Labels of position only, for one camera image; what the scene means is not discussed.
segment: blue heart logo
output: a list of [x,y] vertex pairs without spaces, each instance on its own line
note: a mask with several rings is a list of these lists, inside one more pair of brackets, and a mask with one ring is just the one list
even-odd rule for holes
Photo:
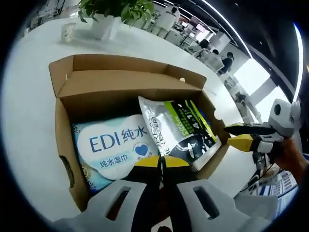
[[146,145],[137,146],[135,148],[135,152],[141,156],[145,156],[147,154],[148,147]]

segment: white desk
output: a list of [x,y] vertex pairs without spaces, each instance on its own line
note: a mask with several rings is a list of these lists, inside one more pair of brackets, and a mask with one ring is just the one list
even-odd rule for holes
[[[77,18],[49,21],[22,38],[8,60],[3,85],[2,125],[8,161],[30,203],[56,220],[79,213],[68,191],[69,180],[57,155],[55,96],[48,64],[73,54],[114,54],[179,66],[207,77],[204,90],[225,124],[241,116],[220,81],[208,67],[177,46],[137,28],[122,25],[114,41],[60,43],[61,26]],[[91,24],[80,23],[90,28]],[[250,154],[230,147],[210,181],[234,197],[255,171]]]

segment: potted plant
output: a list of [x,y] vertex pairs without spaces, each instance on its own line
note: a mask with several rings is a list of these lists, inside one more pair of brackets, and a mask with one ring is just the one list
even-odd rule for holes
[[133,26],[137,20],[149,20],[154,12],[152,0],[81,0],[78,12],[93,19],[92,33],[96,39],[115,37],[121,22]]

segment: white flower pot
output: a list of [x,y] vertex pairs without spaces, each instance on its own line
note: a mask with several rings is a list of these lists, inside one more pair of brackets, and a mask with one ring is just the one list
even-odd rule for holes
[[98,22],[93,20],[91,27],[94,38],[97,40],[112,40],[119,30],[121,17],[113,17],[112,15],[105,17],[102,14],[96,14],[95,18]]

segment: cardboard box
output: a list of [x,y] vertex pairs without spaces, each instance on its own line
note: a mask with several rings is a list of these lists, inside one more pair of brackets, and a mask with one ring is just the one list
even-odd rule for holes
[[78,162],[72,123],[128,116],[140,112],[138,96],[153,101],[191,99],[209,119],[222,146],[199,171],[209,177],[227,151],[229,134],[214,117],[215,108],[202,92],[206,78],[197,73],[155,61],[109,55],[75,55],[49,65],[56,100],[56,143],[70,179],[70,193],[81,211],[89,192]]

